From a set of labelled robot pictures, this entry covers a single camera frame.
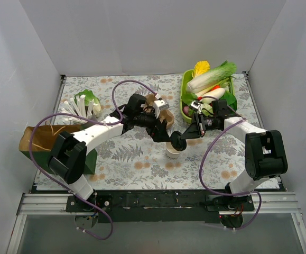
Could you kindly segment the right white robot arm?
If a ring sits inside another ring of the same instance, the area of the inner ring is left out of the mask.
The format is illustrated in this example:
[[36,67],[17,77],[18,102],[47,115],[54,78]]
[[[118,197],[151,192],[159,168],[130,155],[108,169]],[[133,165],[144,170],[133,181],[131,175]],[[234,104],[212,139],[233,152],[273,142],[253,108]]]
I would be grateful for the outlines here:
[[241,196],[250,195],[263,182],[288,170],[282,135],[278,130],[258,128],[238,115],[224,99],[212,101],[213,116],[202,113],[199,100],[191,103],[194,110],[188,128],[171,134],[171,144],[177,151],[187,147],[187,140],[202,138],[206,131],[220,130],[233,135],[245,145],[245,169],[221,193],[223,205],[235,210],[242,204]]

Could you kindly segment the white radish toy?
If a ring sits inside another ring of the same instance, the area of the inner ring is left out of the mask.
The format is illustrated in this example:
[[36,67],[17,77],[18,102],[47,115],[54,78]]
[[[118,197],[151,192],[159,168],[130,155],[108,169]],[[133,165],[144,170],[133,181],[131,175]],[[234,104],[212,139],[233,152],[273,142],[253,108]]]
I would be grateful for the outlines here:
[[202,100],[201,102],[202,103],[207,103],[207,104],[210,104],[212,101],[215,101],[217,99],[220,99],[224,96],[225,94],[225,89],[224,88],[217,88],[217,89],[214,89],[214,90],[211,90],[205,94],[203,94],[201,97],[202,97]]

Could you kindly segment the white paper coffee cup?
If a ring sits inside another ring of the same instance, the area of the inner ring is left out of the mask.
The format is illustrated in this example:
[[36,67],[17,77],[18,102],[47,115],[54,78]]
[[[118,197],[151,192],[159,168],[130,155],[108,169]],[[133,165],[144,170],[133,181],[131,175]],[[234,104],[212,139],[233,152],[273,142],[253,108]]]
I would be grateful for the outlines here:
[[171,159],[176,159],[179,157],[181,151],[176,150],[170,142],[165,144],[166,146],[166,155]]

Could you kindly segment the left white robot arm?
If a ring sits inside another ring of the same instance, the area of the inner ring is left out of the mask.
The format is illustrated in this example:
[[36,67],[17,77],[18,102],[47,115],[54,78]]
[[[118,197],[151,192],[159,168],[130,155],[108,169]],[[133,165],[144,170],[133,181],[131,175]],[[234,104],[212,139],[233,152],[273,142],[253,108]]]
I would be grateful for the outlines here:
[[82,131],[61,132],[51,150],[48,167],[59,176],[69,190],[79,196],[78,205],[86,212],[92,211],[96,199],[94,190],[84,176],[87,155],[100,144],[120,136],[135,126],[145,128],[154,142],[169,142],[167,120],[160,113],[167,110],[168,103],[156,97],[151,106],[146,97],[133,94],[127,104],[112,112],[99,124]]

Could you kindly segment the red pepper toy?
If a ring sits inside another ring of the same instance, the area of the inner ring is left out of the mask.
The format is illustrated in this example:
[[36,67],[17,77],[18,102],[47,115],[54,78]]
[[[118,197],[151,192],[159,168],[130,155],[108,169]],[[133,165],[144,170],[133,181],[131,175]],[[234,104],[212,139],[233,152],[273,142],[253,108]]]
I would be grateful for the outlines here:
[[220,88],[220,85],[214,86],[211,90],[215,90],[215,89],[218,89],[218,88]]

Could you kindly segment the brown pulp cup carrier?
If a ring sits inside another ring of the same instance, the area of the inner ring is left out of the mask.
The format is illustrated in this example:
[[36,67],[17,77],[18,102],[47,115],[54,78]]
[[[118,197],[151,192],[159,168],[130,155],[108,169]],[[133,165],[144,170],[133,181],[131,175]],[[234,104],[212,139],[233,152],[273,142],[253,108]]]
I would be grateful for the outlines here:
[[[148,94],[146,97],[146,106],[153,106],[153,102],[156,100],[153,94]],[[166,129],[171,129],[172,125],[174,124],[174,115],[168,110],[163,110],[160,115],[160,121],[163,120],[167,121]]]

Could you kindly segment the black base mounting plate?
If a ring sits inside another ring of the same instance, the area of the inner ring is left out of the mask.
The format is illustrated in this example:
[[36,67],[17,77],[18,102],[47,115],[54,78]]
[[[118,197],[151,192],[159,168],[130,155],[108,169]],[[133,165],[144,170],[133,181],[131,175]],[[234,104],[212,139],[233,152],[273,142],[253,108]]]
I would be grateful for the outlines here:
[[250,196],[227,197],[207,190],[99,190],[89,202],[113,222],[202,221],[219,223],[219,213],[252,212]]

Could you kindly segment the aluminium frame rail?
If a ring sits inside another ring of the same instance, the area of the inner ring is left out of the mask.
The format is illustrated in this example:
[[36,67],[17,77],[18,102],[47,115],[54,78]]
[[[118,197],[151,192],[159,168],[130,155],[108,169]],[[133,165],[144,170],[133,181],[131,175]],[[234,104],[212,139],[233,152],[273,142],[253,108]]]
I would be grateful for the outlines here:
[[[302,250],[306,253],[306,228],[295,192],[261,192],[261,196],[259,214],[291,214]],[[7,253],[17,253],[28,215],[64,215],[71,197],[70,193],[23,194]]]

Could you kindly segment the yellow leafy vegetable toy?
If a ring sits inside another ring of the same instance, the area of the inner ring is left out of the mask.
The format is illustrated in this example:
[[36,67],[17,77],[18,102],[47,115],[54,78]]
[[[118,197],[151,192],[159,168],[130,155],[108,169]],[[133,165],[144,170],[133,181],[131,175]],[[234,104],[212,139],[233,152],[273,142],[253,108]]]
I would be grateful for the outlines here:
[[208,61],[200,61],[197,62],[193,71],[192,71],[192,78],[196,78],[206,72],[208,72],[210,69],[210,64]]

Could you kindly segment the large napa cabbage toy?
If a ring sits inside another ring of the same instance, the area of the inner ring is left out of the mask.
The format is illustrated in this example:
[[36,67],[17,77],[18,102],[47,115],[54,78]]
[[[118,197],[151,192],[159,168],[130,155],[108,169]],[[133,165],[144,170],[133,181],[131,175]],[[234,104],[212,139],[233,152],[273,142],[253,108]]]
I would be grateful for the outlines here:
[[212,85],[217,84],[219,81],[231,76],[237,70],[237,65],[234,62],[225,61],[216,68],[210,68],[208,72],[192,78],[187,83],[187,92],[197,93]]

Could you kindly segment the purple onion toy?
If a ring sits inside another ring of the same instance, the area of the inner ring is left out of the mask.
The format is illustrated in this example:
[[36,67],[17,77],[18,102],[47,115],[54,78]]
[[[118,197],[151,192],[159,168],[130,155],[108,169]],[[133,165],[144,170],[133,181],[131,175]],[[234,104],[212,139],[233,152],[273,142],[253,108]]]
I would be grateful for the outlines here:
[[187,105],[185,105],[182,109],[184,115],[189,116],[189,107]]

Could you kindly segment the small bok choy toy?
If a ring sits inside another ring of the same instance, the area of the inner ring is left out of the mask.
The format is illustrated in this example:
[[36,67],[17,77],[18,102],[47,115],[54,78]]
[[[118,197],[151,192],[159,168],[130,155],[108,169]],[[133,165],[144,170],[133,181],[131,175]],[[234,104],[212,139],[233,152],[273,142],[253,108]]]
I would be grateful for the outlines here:
[[84,104],[84,116],[99,117],[102,113],[101,103],[91,90],[85,89],[77,93],[74,97],[75,105],[82,113],[82,105]]

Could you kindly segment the brown green paper bag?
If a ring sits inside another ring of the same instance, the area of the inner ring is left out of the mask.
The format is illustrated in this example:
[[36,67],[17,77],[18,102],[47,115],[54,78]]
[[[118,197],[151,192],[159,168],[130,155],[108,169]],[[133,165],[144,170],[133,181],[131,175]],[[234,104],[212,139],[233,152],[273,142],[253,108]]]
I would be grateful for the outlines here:
[[[29,141],[34,127],[28,126],[19,143],[19,151],[30,159]],[[32,143],[34,159],[40,167],[49,174],[53,172],[48,167],[50,151],[59,133],[66,131],[73,133],[82,130],[80,125],[42,125],[35,132]]]

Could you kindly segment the green plastic basket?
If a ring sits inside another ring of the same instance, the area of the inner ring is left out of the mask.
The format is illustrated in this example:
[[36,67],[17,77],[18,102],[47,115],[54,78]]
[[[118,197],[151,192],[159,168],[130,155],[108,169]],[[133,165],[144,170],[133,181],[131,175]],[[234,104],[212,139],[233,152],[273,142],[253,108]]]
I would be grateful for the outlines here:
[[181,92],[180,92],[180,111],[183,119],[187,122],[191,122],[192,111],[189,108],[189,105],[198,97],[207,96],[207,93],[212,93],[212,90],[222,88],[225,90],[225,93],[222,94],[221,99],[226,99],[227,104],[231,106],[234,110],[237,110],[237,99],[235,95],[235,86],[234,86],[234,77],[233,75],[219,81],[217,84],[204,89],[193,95],[188,95],[187,85],[190,80],[193,79],[193,69],[189,69],[183,73],[182,82],[181,82]]

